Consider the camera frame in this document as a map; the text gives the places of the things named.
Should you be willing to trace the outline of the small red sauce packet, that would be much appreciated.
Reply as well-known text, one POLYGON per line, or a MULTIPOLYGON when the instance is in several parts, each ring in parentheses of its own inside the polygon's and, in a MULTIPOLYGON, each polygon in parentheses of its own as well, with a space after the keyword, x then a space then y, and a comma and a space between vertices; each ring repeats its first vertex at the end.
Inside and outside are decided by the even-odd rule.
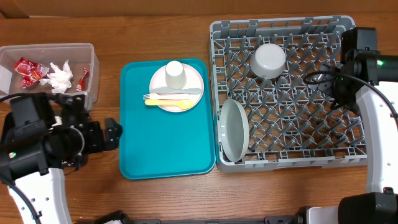
POLYGON ((86 81, 90 77, 90 71, 87 68, 83 69, 83 76, 79 79, 78 84, 76 86, 76 91, 81 92, 86 90, 86 81))

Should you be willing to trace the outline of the white napkin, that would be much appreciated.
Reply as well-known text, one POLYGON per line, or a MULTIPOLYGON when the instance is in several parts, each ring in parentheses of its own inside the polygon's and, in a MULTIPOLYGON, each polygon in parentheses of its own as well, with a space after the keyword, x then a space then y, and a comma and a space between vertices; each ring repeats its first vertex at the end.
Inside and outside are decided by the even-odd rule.
POLYGON ((52 86, 52 93, 65 93, 72 87, 71 79, 73 77, 69 66, 69 60, 63 64, 63 69, 59 69, 54 63, 50 63, 53 73, 48 73, 45 78, 40 79, 40 84, 49 84, 52 86))

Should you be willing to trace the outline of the large red snack wrapper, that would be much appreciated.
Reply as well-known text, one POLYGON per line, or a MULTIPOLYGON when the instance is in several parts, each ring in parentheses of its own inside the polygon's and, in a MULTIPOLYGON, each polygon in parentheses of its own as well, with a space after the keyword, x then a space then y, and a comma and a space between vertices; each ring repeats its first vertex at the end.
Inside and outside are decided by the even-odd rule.
POLYGON ((14 64, 13 68, 17 73, 22 75, 20 81, 21 89, 37 83, 46 76, 50 70, 48 67, 40 63, 26 60, 24 57, 21 57, 20 60, 14 64))

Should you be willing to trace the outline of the small grey bowl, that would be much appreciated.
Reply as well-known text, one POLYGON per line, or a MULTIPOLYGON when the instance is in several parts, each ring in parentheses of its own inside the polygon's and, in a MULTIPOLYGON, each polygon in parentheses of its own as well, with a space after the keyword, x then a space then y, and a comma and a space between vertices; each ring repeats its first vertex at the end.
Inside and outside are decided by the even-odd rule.
POLYGON ((253 73, 261 78, 276 78, 285 67, 286 55, 284 50, 276 44, 263 44, 250 58, 253 73))

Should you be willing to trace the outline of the white plastic fork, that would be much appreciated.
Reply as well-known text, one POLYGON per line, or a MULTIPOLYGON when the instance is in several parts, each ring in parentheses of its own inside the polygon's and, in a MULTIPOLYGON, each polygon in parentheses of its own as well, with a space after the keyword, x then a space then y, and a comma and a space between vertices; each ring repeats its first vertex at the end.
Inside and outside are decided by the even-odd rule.
POLYGON ((143 96, 144 100, 189 100, 189 94, 159 94, 159 93, 148 93, 143 96))

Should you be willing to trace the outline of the light blue plastic knife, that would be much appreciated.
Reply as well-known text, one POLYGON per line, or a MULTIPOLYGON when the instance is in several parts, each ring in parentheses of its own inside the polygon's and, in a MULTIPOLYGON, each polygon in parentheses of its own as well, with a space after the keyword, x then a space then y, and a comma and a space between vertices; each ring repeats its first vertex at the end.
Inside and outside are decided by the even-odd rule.
POLYGON ((165 94, 169 94, 169 93, 176 93, 176 94, 190 94, 190 95, 197 95, 197 94, 201 94, 202 90, 201 88, 187 88, 187 89, 173 89, 173 88, 169 88, 169 87, 160 87, 160 88, 154 88, 149 90, 149 93, 165 93, 165 94))

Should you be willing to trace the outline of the white paper cup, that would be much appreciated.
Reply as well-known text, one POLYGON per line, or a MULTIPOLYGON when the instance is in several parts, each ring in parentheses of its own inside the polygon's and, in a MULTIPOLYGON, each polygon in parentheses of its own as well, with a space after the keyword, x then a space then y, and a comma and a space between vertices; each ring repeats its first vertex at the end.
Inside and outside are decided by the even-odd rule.
POLYGON ((182 63, 173 60, 165 67, 165 82, 169 88, 181 90, 187 82, 187 76, 182 63))

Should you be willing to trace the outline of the yellow plastic spoon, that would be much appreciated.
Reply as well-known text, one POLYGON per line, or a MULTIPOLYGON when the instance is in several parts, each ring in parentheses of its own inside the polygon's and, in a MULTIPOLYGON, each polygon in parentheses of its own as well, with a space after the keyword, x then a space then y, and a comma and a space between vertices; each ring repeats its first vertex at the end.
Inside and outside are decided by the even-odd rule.
POLYGON ((187 110, 194 106, 190 100, 144 100, 147 106, 178 106, 180 109, 187 110))

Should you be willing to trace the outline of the grey round plate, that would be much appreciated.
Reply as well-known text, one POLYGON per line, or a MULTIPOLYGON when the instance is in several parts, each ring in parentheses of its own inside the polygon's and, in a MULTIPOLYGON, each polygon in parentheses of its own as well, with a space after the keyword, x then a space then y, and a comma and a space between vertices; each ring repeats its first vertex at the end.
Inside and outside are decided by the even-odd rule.
POLYGON ((249 145, 249 122, 240 102, 227 99, 220 114, 221 144, 227 159, 241 160, 249 145))

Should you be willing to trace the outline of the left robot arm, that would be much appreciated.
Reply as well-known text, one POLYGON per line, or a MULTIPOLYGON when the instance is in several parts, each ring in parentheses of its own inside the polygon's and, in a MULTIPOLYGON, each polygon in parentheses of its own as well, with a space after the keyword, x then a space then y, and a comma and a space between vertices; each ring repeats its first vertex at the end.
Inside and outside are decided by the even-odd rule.
POLYGON ((1 183, 7 185, 24 223, 71 223, 66 166, 79 169, 89 154, 119 146, 122 126, 92 121, 85 96, 15 93, 1 135, 1 183))

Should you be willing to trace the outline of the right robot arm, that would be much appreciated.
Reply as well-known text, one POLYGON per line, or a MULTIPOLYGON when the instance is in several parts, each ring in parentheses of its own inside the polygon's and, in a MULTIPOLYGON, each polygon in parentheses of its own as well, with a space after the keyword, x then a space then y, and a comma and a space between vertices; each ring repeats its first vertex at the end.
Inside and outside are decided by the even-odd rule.
POLYGON ((377 49, 374 28, 355 27, 341 35, 341 66, 323 66, 304 82, 360 115, 368 175, 366 191, 334 207, 307 208, 300 223, 397 223, 397 56, 377 49))

